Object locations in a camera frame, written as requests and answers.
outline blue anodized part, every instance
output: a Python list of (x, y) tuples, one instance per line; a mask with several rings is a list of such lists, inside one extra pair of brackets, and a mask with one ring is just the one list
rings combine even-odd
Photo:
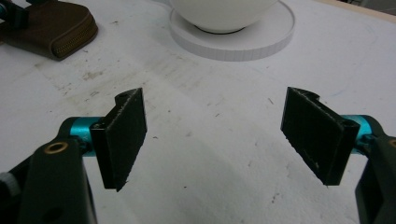
[[(360, 116), (360, 115), (343, 115), (342, 117), (344, 119), (351, 119), (351, 120), (359, 123), (359, 125), (361, 126), (359, 128), (358, 136), (356, 137), (355, 146), (359, 146), (359, 145), (364, 144), (365, 136), (373, 134), (372, 128), (370, 126), (370, 123), (363, 116)], [(363, 154), (363, 153), (360, 152), (357, 148), (354, 147), (352, 149), (352, 154)]]
[(70, 129), (70, 135), (76, 135), (82, 139), (85, 143), (89, 144), (91, 151), (85, 153), (84, 157), (94, 157), (96, 156), (95, 150), (93, 148), (90, 127), (94, 123), (98, 122), (100, 117), (81, 117), (73, 122), (73, 126)]

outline white bowl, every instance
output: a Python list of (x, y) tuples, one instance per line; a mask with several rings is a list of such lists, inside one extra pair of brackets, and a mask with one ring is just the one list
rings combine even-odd
[(200, 29), (227, 34), (259, 21), (277, 0), (170, 0), (177, 13)]

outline brown leather pouch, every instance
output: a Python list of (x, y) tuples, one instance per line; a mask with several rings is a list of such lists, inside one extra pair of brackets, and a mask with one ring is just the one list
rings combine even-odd
[(91, 12), (84, 6), (49, 0), (31, 5), (27, 29), (0, 24), (5, 43), (54, 60), (62, 60), (90, 43), (98, 32)]

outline white tabletop surface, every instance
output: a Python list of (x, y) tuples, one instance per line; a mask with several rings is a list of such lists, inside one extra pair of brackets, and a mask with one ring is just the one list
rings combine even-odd
[(396, 24), (311, 0), (285, 0), (294, 37), (258, 61), (195, 56), (169, 33), (169, 9), (148, 0), (81, 0), (99, 34), (62, 62), (0, 46), (0, 171), (51, 140), (69, 117), (104, 116), (142, 87), (145, 144), (129, 182), (103, 188), (84, 159), (99, 223), (359, 223), (366, 163), (352, 155), (325, 187), (280, 131), (288, 86), (339, 114), (368, 114), (396, 134)]

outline brown case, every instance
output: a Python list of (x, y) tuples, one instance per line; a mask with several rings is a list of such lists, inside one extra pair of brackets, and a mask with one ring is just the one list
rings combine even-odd
[(15, 29), (0, 24), (0, 39), (5, 43), (54, 60), (62, 60), (90, 43), (98, 32), (91, 12), (84, 6), (49, 0), (31, 5), (29, 27)]

